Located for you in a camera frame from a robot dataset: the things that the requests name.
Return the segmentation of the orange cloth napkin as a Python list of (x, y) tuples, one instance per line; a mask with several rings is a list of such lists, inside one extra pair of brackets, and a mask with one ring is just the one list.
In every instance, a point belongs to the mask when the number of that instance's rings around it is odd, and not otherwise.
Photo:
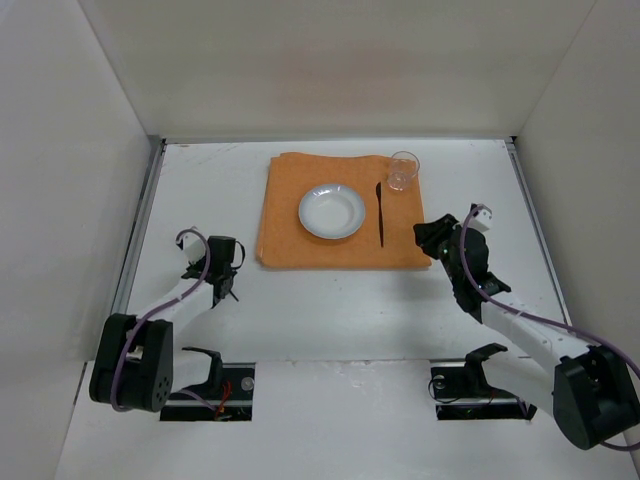
[[(271, 159), (256, 259), (272, 269), (423, 269), (431, 259), (416, 246), (413, 226), (424, 221), (420, 180), (404, 191), (387, 184), (390, 158), (329, 157), (286, 152)], [(382, 184), (384, 248), (380, 247), (375, 187)], [(313, 187), (342, 184), (366, 206), (362, 227), (350, 237), (324, 240), (298, 218), (302, 197)]]

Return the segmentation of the black plastic knife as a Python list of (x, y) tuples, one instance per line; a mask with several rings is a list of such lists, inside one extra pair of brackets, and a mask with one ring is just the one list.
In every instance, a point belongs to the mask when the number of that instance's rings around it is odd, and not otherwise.
[(375, 187), (377, 205), (378, 205), (378, 231), (380, 247), (384, 248), (384, 216), (382, 207), (382, 184), (378, 182)]

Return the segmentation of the clear plastic cup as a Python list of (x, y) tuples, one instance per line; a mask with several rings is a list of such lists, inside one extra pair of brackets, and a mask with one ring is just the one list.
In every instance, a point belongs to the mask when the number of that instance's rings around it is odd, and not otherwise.
[(401, 150), (390, 157), (388, 186), (395, 191), (404, 191), (420, 170), (420, 160), (412, 152)]

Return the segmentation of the clear plastic plate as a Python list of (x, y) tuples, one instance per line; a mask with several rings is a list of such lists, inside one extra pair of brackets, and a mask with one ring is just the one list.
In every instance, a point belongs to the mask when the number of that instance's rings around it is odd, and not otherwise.
[(362, 227), (366, 206), (354, 189), (342, 184), (323, 184), (302, 197), (298, 218), (304, 229), (315, 237), (341, 240)]

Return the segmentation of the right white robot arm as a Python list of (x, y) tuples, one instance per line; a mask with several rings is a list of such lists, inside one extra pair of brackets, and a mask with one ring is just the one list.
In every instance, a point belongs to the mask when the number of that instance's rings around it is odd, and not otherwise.
[(436, 381), (434, 392), (453, 401), (506, 392), (550, 415), (575, 447), (611, 447), (611, 438), (639, 423), (631, 380), (638, 366), (610, 342), (528, 311), (489, 269), (483, 233), (491, 217), (474, 205), (464, 221), (447, 214), (416, 224), (415, 243), (442, 263), (459, 307), (522, 353), (482, 346), (465, 356), (452, 388)]

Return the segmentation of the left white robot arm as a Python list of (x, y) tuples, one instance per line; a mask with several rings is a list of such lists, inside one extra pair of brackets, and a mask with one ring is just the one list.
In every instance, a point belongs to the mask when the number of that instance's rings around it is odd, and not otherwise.
[(187, 267), (169, 293), (141, 314), (113, 313), (105, 321), (89, 382), (89, 397), (116, 412), (161, 411), (173, 394), (185, 395), (219, 415), (232, 393), (217, 351), (182, 346), (179, 334), (202, 314), (233, 296), (246, 257), (229, 236), (205, 237), (195, 228), (175, 239)]

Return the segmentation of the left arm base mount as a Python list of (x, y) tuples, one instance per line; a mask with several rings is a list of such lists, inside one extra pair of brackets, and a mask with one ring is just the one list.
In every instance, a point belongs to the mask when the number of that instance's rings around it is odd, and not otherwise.
[(172, 394), (160, 412), (161, 422), (249, 422), (253, 416), (255, 363), (228, 363), (220, 385), (187, 387), (196, 397)]

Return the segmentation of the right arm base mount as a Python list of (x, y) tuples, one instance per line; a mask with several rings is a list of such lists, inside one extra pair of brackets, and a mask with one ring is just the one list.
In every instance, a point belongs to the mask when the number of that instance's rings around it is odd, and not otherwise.
[(464, 361), (432, 363), (430, 373), (427, 387), (439, 421), (531, 421), (537, 413), (536, 406), (489, 386)]

